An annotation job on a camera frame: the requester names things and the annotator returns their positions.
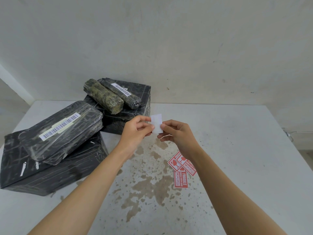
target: plastic wrap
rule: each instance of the plastic wrap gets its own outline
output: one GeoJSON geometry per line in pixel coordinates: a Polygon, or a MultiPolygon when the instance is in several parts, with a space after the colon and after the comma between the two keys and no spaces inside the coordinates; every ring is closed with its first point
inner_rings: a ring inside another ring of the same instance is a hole
{"type": "Polygon", "coordinates": [[[141,98],[132,94],[128,88],[119,86],[110,78],[101,78],[100,83],[123,99],[126,105],[131,109],[137,109],[140,106],[141,98]]]}
{"type": "Polygon", "coordinates": [[[123,109],[124,101],[112,91],[106,89],[95,79],[89,79],[84,84],[84,91],[110,114],[117,114],[123,109]]]}
{"type": "Polygon", "coordinates": [[[121,87],[125,87],[132,94],[138,96],[141,99],[140,106],[132,110],[124,104],[122,111],[116,115],[110,114],[103,107],[100,106],[94,99],[90,96],[86,96],[84,101],[94,106],[96,109],[103,113],[103,128],[104,132],[122,134],[125,123],[134,118],[137,115],[150,116],[150,95],[151,86],[143,85],[139,83],[132,83],[126,81],[114,80],[121,87]]]}
{"type": "Polygon", "coordinates": [[[89,175],[107,157],[100,132],[56,166],[34,161],[18,139],[23,131],[5,136],[1,162],[2,189],[45,196],[89,175]]]}
{"type": "Polygon", "coordinates": [[[102,118],[95,107],[74,102],[23,131],[19,140],[34,160],[56,165],[102,128],[102,118]]]}

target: barcode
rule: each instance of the barcode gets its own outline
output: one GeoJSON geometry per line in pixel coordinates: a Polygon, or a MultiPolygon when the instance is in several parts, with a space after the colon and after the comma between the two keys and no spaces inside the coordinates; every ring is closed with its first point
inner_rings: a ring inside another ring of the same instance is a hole
{"type": "Polygon", "coordinates": [[[116,83],[111,83],[112,86],[116,87],[117,89],[119,89],[122,93],[124,93],[124,95],[126,96],[130,96],[131,93],[128,92],[127,90],[125,90],[123,87],[121,87],[120,85],[116,84],[116,83]]]}
{"type": "Polygon", "coordinates": [[[63,129],[65,126],[67,126],[69,123],[73,122],[77,118],[80,117],[80,114],[74,113],[70,117],[63,120],[59,125],[55,126],[52,129],[49,129],[48,131],[44,132],[43,134],[39,135],[39,137],[45,141],[47,138],[50,138],[52,135],[59,132],[61,129],[63,129]]]}

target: forearm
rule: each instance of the forearm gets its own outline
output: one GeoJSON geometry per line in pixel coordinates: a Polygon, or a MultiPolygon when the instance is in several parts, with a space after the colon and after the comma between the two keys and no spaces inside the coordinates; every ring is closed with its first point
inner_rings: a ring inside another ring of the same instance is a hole
{"type": "Polygon", "coordinates": [[[285,234],[200,147],[194,150],[192,163],[228,235],[285,234]]]}
{"type": "Polygon", "coordinates": [[[122,154],[122,150],[113,150],[83,183],[29,234],[87,234],[118,170],[123,165],[122,154]]]}

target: person's right arm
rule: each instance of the person's right arm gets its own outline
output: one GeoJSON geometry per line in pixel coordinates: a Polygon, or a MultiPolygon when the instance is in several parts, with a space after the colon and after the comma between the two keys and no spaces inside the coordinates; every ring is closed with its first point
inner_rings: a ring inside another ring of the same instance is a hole
{"type": "Polygon", "coordinates": [[[247,197],[199,146],[188,124],[169,120],[161,125],[161,142],[174,142],[196,168],[227,235],[286,234],[247,197]]]}

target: hand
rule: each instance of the hand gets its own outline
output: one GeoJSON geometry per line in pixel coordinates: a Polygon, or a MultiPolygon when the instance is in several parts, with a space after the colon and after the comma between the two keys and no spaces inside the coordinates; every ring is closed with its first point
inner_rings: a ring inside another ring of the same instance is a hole
{"type": "Polygon", "coordinates": [[[122,136],[115,149],[123,151],[125,161],[134,154],[143,138],[151,135],[151,132],[154,129],[154,125],[148,124],[144,121],[151,121],[151,118],[138,115],[128,121],[124,126],[122,136]]]}
{"type": "Polygon", "coordinates": [[[174,142],[181,154],[188,160],[192,159],[195,150],[201,149],[188,124],[168,120],[161,124],[161,129],[163,129],[163,133],[157,136],[160,141],[174,142]]]}

